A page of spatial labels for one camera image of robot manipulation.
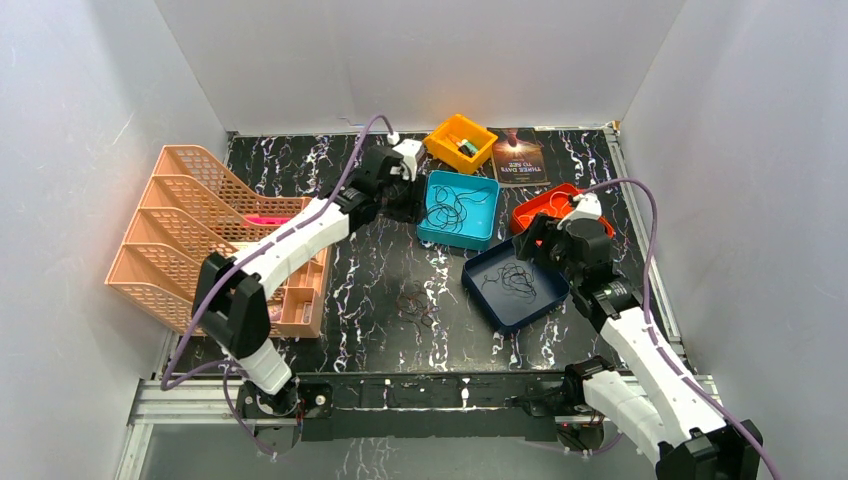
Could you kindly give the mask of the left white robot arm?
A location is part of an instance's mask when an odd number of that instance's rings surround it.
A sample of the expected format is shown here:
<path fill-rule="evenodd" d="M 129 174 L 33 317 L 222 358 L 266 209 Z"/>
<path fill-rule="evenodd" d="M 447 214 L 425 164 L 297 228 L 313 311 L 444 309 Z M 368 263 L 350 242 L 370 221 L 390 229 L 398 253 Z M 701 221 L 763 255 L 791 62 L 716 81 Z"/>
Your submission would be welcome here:
<path fill-rule="evenodd" d="M 338 184 L 269 236 L 231 257 L 210 253 L 195 289 L 192 321 L 234 359 L 275 416 L 294 411 L 295 374 L 270 339 L 268 302 L 318 253 L 378 216 L 416 224 L 423 218 L 427 177 L 418 173 L 422 142 L 369 148 Z"/>

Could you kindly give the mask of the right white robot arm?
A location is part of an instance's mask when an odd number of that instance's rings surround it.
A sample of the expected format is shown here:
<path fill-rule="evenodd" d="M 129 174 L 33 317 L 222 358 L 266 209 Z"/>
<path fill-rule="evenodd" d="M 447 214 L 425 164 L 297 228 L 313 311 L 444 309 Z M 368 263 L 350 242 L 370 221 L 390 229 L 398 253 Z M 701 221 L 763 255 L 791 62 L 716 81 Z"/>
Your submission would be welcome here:
<path fill-rule="evenodd" d="M 545 214 L 513 239 L 515 253 L 560 271 L 577 310 L 638 379 L 625 384 L 602 357 L 566 369 L 565 405 L 610 419 L 653 464 L 659 479 L 754 479 L 762 436 L 749 421 L 734 422 L 708 395 L 658 332 L 650 310 L 612 260 L 612 241 L 597 219 L 562 221 Z"/>

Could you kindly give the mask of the cyan square tray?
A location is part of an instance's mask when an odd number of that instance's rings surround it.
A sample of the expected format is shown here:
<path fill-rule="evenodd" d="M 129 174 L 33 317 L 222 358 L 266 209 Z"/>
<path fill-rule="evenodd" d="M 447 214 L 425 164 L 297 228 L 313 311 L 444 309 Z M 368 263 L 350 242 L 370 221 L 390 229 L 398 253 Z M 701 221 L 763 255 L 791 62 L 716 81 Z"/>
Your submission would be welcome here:
<path fill-rule="evenodd" d="M 422 242 L 473 251 L 488 249 L 494 232 L 496 180 L 434 170 L 425 190 L 425 213 L 417 225 Z"/>

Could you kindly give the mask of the orange square tray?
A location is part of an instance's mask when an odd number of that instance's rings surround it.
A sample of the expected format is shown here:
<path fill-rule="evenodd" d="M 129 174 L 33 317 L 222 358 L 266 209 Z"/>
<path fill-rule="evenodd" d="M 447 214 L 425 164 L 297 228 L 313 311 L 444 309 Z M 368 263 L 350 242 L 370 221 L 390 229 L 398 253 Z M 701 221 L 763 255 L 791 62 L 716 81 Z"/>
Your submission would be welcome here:
<path fill-rule="evenodd" d="M 545 193 L 537 195 L 530 200 L 520 204 L 513 210 L 510 220 L 510 229 L 515 235 L 524 231 L 531 223 L 533 217 L 538 213 L 553 216 L 558 221 L 571 209 L 570 198 L 585 193 L 572 184 L 561 184 Z M 603 217 L 599 219 L 607 229 L 609 237 L 615 236 L 612 225 Z"/>

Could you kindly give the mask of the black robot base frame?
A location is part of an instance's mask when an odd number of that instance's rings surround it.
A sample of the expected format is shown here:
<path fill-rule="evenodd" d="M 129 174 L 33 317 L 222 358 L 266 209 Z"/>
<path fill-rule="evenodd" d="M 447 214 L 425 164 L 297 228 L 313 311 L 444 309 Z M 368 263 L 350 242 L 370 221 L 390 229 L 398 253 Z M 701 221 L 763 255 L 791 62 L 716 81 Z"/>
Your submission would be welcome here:
<path fill-rule="evenodd" d="M 559 443 L 579 455 L 620 440 L 602 414 L 564 391 L 560 372 L 304 373 L 282 401 L 238 390 L 239 419 L 292 426 L 307 442 L 354 438 L 495 438 Z"/>

